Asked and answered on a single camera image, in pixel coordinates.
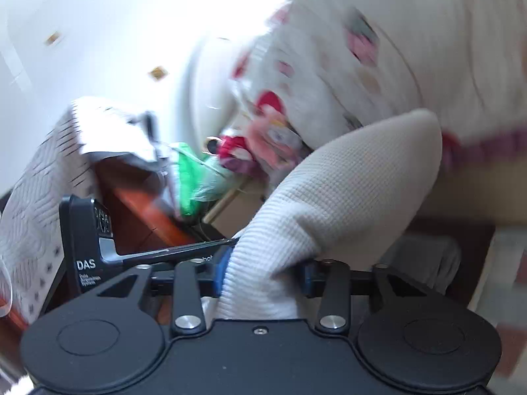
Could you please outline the cream white garment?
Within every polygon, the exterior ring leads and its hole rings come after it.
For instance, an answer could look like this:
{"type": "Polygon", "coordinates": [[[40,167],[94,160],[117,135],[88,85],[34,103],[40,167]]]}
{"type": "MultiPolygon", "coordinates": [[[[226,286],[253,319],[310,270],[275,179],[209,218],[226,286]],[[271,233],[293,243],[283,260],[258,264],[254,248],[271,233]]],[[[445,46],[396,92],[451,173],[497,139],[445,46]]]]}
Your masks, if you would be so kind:
{"type": "Polygon", "coordinates": [[[313,258],[369,268],[395,243],[439,174],[442,137],[427,110],[360,128],[311,153],[240,234],[215,316],[311,317],[292,269],[313,258]]]}

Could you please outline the red-brown wooden drawer cabinet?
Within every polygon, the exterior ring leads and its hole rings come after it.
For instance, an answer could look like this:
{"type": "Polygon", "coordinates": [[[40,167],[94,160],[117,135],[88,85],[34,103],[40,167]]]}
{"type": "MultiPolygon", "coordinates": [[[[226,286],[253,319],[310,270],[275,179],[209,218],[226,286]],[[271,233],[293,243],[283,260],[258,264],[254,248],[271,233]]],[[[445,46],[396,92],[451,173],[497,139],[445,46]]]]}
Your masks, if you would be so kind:
{"type": "MultiPolygon", "coordinates": [[[[198,240],[191,229],[176,222],[163,203],[165,177],[160,172],[134,167],[123,159],[110,158],[92,165],[100,202],[110,216],[119,255],[193,244],[198,240]]],[[[70,294],[66,265],[45,300],[47,312],[77,296],[70,294]]]]}

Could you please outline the beige nightstand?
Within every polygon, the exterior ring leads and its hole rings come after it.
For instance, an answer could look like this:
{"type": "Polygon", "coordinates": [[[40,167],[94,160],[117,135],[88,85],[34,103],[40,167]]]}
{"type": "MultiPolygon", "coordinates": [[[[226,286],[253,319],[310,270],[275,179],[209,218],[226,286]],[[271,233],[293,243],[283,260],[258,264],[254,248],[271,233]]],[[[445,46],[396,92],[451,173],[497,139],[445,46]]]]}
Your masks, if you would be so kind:
{"type": "Polygon", "coordinates": [[[202,222],[220,234],[231,237],[243,229],[264,204],[266,183],[242,178],[219,201],[207,210],[202,222]]]}

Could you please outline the patterned cabinet cover cloth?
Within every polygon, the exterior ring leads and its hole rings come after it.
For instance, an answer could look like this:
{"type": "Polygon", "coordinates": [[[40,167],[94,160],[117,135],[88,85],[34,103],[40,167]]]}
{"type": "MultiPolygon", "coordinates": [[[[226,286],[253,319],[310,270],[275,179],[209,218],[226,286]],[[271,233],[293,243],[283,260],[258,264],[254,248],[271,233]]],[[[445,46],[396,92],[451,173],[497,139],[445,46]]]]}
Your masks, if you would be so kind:
{"type": "Polygon", "coordinates": [[[1,213],[1,301],[33,323],[64,261],[59,205],[100,196],[93,165],[124,158],[147,169],[155,151],[141,115],[97,97],[74,101],[37,148],[1,213]]]}

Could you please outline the green plastic bag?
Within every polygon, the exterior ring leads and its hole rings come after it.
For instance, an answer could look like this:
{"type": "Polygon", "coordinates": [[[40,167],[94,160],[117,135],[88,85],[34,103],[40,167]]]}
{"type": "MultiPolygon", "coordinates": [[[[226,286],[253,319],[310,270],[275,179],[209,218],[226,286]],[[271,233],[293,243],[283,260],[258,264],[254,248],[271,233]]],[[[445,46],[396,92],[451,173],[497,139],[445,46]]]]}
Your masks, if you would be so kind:
{"type": "Polygon", "coordinates": [[[234,177],[216,156],[203,160],[185,143],[169,145],[168,186],[178,220],[195,220],[207,203],[231,189],[234,177]]]}

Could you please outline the grey folded towel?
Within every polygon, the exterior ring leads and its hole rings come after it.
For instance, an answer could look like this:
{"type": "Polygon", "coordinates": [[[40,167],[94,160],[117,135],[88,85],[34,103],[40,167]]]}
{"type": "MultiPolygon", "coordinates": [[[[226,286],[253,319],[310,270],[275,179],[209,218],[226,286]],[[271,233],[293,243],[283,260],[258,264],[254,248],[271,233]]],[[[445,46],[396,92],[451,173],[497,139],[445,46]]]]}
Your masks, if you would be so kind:
{"type": "Polygon", "coordinates": [[[448,236],[404,234],[380,258],[379,263],[445,294],[461,263],[461,249],[448,236]]]}

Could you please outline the pink plush toy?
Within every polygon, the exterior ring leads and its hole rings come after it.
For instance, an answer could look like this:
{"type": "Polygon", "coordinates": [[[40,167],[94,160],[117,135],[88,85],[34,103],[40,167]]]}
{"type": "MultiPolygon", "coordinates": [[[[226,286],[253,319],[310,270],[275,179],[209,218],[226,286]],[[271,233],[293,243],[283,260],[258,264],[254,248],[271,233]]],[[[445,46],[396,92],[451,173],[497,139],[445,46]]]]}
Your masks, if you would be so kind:
{"type": "Polygon", "coordinates": [[[287,117],[286,106],[271,90],[250,100],[235,94],[235,114],[217,136],[207,137],[204,152],[225,169],[248,176],[289,172],[309,155],[287,117]]]}

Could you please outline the checkered floor rug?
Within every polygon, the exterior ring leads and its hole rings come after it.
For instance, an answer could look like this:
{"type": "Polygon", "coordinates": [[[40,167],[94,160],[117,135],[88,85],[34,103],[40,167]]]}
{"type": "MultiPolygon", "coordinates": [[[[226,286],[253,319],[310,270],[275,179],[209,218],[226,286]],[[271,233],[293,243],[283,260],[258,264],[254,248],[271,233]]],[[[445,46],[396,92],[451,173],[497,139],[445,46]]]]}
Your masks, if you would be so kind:
{"type": "Polygon", "coordinates": [[[501,338],[495,375],[526,386],[526,228],[499,227],[493,235],[469,309],[491,323],[501,338]]]}

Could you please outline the beige bed base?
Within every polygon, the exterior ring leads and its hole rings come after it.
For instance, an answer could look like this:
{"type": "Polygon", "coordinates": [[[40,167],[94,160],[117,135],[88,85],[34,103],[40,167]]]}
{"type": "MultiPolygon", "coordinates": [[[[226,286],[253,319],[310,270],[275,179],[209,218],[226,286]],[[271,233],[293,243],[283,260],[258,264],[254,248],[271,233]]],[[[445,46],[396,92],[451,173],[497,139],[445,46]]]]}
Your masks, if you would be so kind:
{"type": "Polygon", "coordinates": [[[420,216],[526,225],[526,158],[440,175],[420,216]]]}

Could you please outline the cartoon quilt with purple ruffle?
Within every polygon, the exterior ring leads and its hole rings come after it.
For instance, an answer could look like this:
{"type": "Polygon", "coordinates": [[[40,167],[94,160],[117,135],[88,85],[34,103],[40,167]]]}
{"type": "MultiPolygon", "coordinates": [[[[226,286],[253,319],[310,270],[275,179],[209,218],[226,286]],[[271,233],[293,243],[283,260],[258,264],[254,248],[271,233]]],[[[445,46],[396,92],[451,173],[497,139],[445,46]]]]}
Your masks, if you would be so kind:
{"type": "Polygon", "coordinates": [[[526,151],[526,0],[290,0],[205,41],[192,74],[197,143],[283,119],[318,148],[423,108],[445,167],[526,151]]]}

